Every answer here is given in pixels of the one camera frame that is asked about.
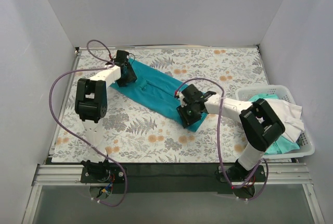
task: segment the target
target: floral mat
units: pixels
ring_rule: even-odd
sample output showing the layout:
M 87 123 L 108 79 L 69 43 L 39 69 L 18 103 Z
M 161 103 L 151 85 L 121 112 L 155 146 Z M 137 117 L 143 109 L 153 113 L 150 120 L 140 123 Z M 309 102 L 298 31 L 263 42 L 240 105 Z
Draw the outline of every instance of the floral mat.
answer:
M 235 90 L 250 85 L 267 85 L 267 79 L 256 48 L 192 48 L 131 49 L 136 60 L 174 78 L 185 81 L 205 77 L 217 81 L 227 97 L 235 98 Z M 108 59 L 106 51 L 95 55 Z M 104 63 L 83 51 L 78 69 L 103 67 Z M 74 111 L 76 85 L 79 78 L 96 72 L 76 73 L 62 123 L 80 136 L 83 125 Z M 220 93 L 207 81 L 196 87 Z M 104 118 L 102 146 L 113 159 L 123 163 L 209 163 L 217 162 L 217 115 L 208 115 L 197 132 L 183 129 L 171 119 L 130 100 L 112 88 L 107 89 L 108 112 Z M 241 125 L 222 118 L 221 141 L 224 161 L 234 162 L 244 150 L 247 140 Z M 80 162 L 87 157 L 87 145 L 60 130 L 55 144 L 53 162 Z

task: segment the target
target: teal cloth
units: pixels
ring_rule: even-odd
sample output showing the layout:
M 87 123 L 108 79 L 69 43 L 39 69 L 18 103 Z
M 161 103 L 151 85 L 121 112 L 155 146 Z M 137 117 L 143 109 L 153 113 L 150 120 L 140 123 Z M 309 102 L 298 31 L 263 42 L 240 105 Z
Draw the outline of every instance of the teal cloth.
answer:
M 133 62 L 132 67 L 137 76 L 136 82 L 126 87 L 119 87 L 117 83 L 114 83 L 111 87 L 133 101 L 182 124 L 177 112 L 180 102 L 174 98 L 174 93 L 182 82 L 138 61 L 130 59 L 130 62 Z M 207 114 L 202 114 L 201 120 L 187 129 L 192 132 L 197 131 L 206 116 Z
M 279 97 L 275 94 L 258 94 L 249 99 L 250 102 L 255 102 L 258 99 L 279 99 Z M 300 147 L 297 143 L 290 142 L 288 139 L 280 136 L 276 142 L 274 142 L 267 150 L 265 155 L 277 155 L 277 154 L 285 154 L 291 150 L 299 150 Z

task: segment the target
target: glass panel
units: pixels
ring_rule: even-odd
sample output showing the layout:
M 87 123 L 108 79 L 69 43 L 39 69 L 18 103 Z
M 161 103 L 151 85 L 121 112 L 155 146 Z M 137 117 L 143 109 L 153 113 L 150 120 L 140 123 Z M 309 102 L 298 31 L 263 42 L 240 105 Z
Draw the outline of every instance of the glass panel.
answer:
M 121 195 L 107 201 L 115 203 Z M 246 204 L 204 193 L 128 194 L 120 207 L 90 200 L 88 186 L 44 186 L 34 223 L 314 223 L 302 185 L 268 185 Z

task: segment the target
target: white cloth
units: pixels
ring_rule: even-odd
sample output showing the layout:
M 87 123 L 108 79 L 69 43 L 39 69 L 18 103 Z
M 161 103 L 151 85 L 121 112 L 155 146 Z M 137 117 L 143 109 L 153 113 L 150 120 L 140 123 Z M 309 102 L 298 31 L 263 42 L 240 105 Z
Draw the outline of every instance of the white cloth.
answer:
M 267 98 L 265 100 L 269 103 L 286 128 L 282 136 L 295 143 L 301 132 L 304 131 L 304 123 L 300 119 L 302 107 L 279 99 Z

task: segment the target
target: teal shirt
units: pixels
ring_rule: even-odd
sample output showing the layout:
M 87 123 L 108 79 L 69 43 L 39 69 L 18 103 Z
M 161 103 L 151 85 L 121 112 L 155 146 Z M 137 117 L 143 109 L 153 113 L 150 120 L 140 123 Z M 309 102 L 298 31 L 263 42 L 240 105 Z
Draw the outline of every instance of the teal shirt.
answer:
M 138 61 L 134 61 L 132 67 L 137 76 L 136 82 L 130 83 L 126 87 L 119 87 L 117 83 L 114 83 L 111 87 L 133 101 L 182 124 L 177 112 L 180 101 L 174 97 L 176 89 L 182 82 Z M 202 114 L 201 120 L 187 129 L 197 131 L 206 116 L 207 114 Z

